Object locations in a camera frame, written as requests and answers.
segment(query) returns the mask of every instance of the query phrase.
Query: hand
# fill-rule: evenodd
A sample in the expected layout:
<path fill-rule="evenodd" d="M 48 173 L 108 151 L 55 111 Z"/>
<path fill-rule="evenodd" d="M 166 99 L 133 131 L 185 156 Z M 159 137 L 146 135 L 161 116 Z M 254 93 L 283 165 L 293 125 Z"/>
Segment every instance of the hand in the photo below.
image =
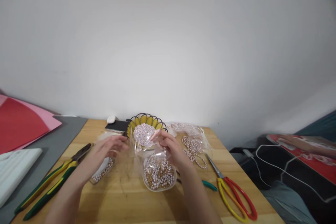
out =
<path fill-rule="evenodd" d="M 75 177 L 77 181 L 84 185 L 98 170 L 105 158 L 117 155 L 117 153 L 112 150 L 122 152 L 128 149 L 128 146 L 125 144 L 126 140 L 127 138 L 124 136 L 114 135 L 98 142 L 92 147 L 71 176 Z"/>
<path fill-rule="evenodd" d="M 156 131 L 152 136 L 152 140 L 157 136 L 161 136 L 159 144 L 167 149 L 170 154 L 168 161 L 176 166 L 179 170 L 184 166 L 194 167 L 188 156 L 182 150 L 180 144 L 176 141 L 175 137 L 164 130 Z"/>
<path fill-rule="evenodd" d="M 284 142 L 285 144 L 292 145 L 296 148 L 299 148 L 305 152 L 312 153 L 314 150 L 314 146 L 310 145 L 309 143 L 300 140 L 293 136 L 287 136 L 287 135 L 278 135 L 278 137 L 282 138 L 280 139 L 281 142 Z"/>

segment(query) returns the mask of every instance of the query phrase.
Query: yellow bowl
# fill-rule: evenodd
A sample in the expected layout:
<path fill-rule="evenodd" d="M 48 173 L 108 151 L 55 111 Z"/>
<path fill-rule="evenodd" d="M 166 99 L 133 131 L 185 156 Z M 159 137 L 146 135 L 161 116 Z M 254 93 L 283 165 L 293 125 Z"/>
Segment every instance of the yellow bowl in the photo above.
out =
<path fill-rule="evenodd" d="M 146 123 L 150 126 L 153 126 L 155 129 L 164 129 L 165 131 L 168 132 L 167 127 L 164 122 L 160 118 L 157 118 L 156 116 L 150 115 L 150 114 L 144 114 L 140 113 L 137 114 L 136 116 L 131 118 L 131 122 L 128 125 L 127 128 L 127 137 L 130 139 L 131 138 L 131 131 L 132 135 L 134 132 L 134 128 L 140 124 Z"/>

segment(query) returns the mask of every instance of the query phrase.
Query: gray cutting mat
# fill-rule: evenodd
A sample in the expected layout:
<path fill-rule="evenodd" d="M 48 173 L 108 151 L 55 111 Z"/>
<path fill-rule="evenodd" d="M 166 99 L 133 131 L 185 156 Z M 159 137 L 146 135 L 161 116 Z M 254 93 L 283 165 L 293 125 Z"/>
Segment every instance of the gray cutting mat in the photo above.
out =
<path fill-rule="evenodd" d="M 55 118 L 62 122 L 62 125 L 27 147 L 27 149 L 41 148 L 43 152 L 4 206 L 0 208 L 1 224 L 12 221 L 16 207 L 45 177 L 87 121 L 80 117 Z"/>

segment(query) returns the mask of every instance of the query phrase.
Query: gray fabric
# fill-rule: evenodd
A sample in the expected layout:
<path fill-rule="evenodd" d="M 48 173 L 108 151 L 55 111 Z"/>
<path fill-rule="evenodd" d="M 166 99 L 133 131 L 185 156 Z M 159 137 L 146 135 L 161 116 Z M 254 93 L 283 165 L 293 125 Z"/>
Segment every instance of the gray fabric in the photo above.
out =
<path fill-rule="evenodd" d="M 261 192 L 286 224 L 316 224 L 300 195 L 284 183 L 275 181 L 269 190 Z"/>
<path fill-rule="evenodd" d="M 12 221 L 16 207 L 45 177 L 87 121 L 80 117 L 55 118 L 62 122 L 62 125 L 27 147 L 27 149 L 41 148 L 43 152 L 0 209 L 1 224 Z"/>

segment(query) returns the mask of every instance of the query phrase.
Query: charging cable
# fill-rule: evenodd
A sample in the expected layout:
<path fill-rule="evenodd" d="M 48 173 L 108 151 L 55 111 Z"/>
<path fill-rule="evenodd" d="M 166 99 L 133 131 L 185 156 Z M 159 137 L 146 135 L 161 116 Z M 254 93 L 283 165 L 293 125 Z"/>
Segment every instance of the charging cable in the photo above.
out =
<path fill-rule="evenodd" d="M 259 149 L 260 149 L 261 147 L 263 147 L 263 146 L 279 147 L 280 145 L 260 145 L 260 146 L 258 147 L 258 149 L 256 150 L 255 155 L 257 156 L 257 158 L 259 158 L 261 161 L 265 162 L 266 164 L 269 164 L 269 165 L 271 165 L 271 166 L 273 166 L 273 167 L 276 167 L 276 168 L 282 170 L 282 173 L 281 173 L 281 181 L 282 181 L 282 175 L 283 175 L 283 173 L 287 173 L 287 174 L 288 174 L 289 176 L 291 176 L 292 178 L 294 178 L 294 179 L 300 181 L 301 183 L 305 184 L 305 185 L 308 186 L 310 189 L 312 189 L 312 190 L 314 191 L 314 193 L 316 193 L 316 195 L 317 195 L 323 202 L 325 202 L 325 203 L 329 203 L 330 201 L 336 199 L 336 195 L 335 195 L 335 196 L 332 196 L 332 197 L 330 197 L 330 198 L 328 198 L 328 199 L 323 199 L 313 187 L 311 187 L 311 186 L 308 185 L 307 183 L 301 181 L 300 179 L 298 179 L 298 178 L 294 177 L 293 175 L 289 174 L 288 172 L 286 172 L 286 169 L 287 169 L 288 164 L 289 164 L 290 162 L 292 162 L 293 160 L 295 160 L 295 159 L 301 157 L 302 155 L 301 155 L 301 156 L 298 156 L 298 157 L 294 157 L 294 158 L 292 158 L 291 160 L 289 160 L 289 161 L 286 163 L 285 169 L 283 170 L 283 169 L 281 169 L 280 167 L 275 166 L 274 164 L 271 164 L 271 163 L 266 162 L 265 160 L 261 159 L 261 158 L 258 156 L 258 151 L 259 151 Z M 248 157 L 252 158 L 252 159 L 255 161 L 255 163 L 256 163 L 256 165 L 257 165 L 257 169 L 258 169 L 258 171 L 259 171 L 259 177 L 260 177 L 260 179 L 265 183 L 265 181 L 261 178 L 261 172 L 260 172 L 260 170 L 259 170 L 257 161 L 254 159 L 253 154 L 252 154 L 251 152 L 249 152 L 248 150 L 246 150 L 246 149 L 244 149 L 243 152 L 244 152 Z"/>

